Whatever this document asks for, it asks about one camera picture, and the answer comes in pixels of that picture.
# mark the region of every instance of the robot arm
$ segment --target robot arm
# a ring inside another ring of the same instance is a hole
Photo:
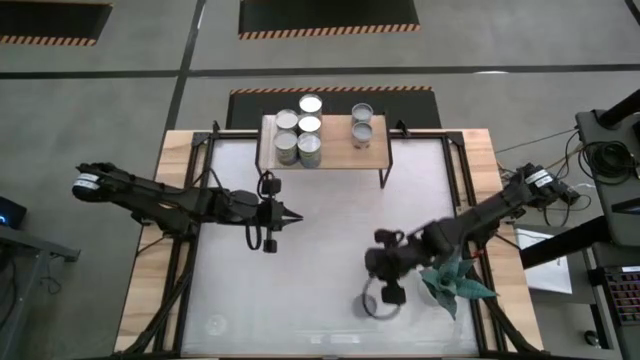
[[[396,233],[378,230],[376,243],[384,248],[369,248],[365,253],[367,271],[387,283],[382,301],[405,303],[404,290],[397,281],[419,265],[438,266],[469,240],[484,247],[507,216],[524,214],[523,206],[544,207],[558,199],[566,185],[554,179],[541,166],[527,164],[519,168],[504,190],[484,200],[456,218],[445,218],[425,224],[407,236],[400,245]]]
[[[178,189],[139,178],[110,163],[81,164],[77,169],[80,176],[72,188],[76,198],[112,202],[130,210],[134,220],[153,221],[171,236],[184,236],[191,225],[207,222],[265,227],[269,236],[271,231],[302,220],[273,198],[281,182],[269,175],[263,175],[259,183],[261,195],[268,197],[259,199],[248,191],[222,187]]]

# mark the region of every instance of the yellow and black striped tape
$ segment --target yellow and black striped tape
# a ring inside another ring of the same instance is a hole
[[[420,24],[341,26],[315,29],[292,29],[245,32],[239,35],[240,40],[281,39],[302,36],[333,36],[353,34],[373,34],[386,32],[419,31]]]
[[[0,35],[0,44],[48,45],[48,46],[93,46],[96,44],[96,40],[87,39],[87,38]]]
[[[431,86],[320,86],[301,88],[234,89],[233,94],[347,92],[347,91],[431,91]]]

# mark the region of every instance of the concrete floor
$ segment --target concrete floor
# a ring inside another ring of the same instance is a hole
[[[0,45],[0,79],[11,72],[178,70],[196,0],[114,3],[95,47]],[[640,26],[623,0],[416,0],[416,7],[417,33],[239,41],[237,1],[208,2],[191,68],[640,63]],[[75,200],[74,166],[110,161],[150,176],[175,84],[175,78],[0,80],[0,192],[29,208],[28,231],[82,249],[78,263],[53,264],[64,288],[55,296],[41,292],[21,349],[25,359],[111,352],[140,228],[113,205]],[[234,88],[430,85],[443,127],[489,128],[500,150],[570,129],[576,112],[609,107],[638,84],[640,72],[197,78],[187,81],[176,128],[224,123]],[[498,159],[510,168],[549,165],[562,156],[567,138],[501,152]],[[568,224],[599,215],[597,195],[575,163],[566,181],[586,184],[579,191],[594,199]],[[552,212],[551,221],[560,215]],[[522,221],[543,224],[535,210]],[[610,357],[566,330],[590,326],[588,308],[567,306],[535,304],[546,349]]]

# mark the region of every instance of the can top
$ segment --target can top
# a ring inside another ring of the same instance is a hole
[[[320,119],[315,116],[305,116],[298,122],[300,130],[306,132],[314,132],[320,129]]]
[[[276,133],[276,136],[273,138],[273,144],[278,149],[288,150],[292,147],[296,146],[296,142],[298,141],[298,136],[296,133],[290,130],[280,130]]]
[[[351,109],[351,115],[353,115],[357,121],[369,121],[373,115],[373,109],[369,104],[355,104]]]
[[[276,114],[276,125],[281,129],[293,129],[298,123],[298,114],[295,111],[284,109]]]
[[[307,94],[300,98],[300,109],[304,112],[316,112],[322,108],[322,99],[318,95]]]
[[[320,138],[314,133],[304,133],[298,138],[298,148],[300,151],[312,153],[320,149],[321,144]]]
[[[360,141],[371,140],[373,128],[367,123],[355,123],[351,129],[353,136]]]

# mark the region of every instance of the tin can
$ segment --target tin can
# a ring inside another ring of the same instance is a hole
[[[355,104],[353,108],[351,108],[351,123],[359,123],[359,122],[371,122],[371,117],[373,116],[373,108],[369,106],[369,104],[360,103]]]
[[[318,95],[307,94],[300,98],[300,117],[315,116],[322,121],[322,99]]]
[[[293,165],[298,161],[298,135],[291,130],[280,130],[273,138],[276,157],[282,165]]]
[[[276,114],[276,126],[278,130],[296,131],[298,127],[298,114],[295,111],[284,109]]]
[[[301,134],[309,132],[320,135],[320,125],[322,125],[320,119],[315,116],[305,116],[298,121],[298,128]]]
[[[358,149],[368,148],[372,136],[373,128],[368,123],[358,122],[351,127],[351,142]]]
[[[322,160],[320,137],[314,133],[303,133],[298,138],[300,163],[306,168],[316,168]]]

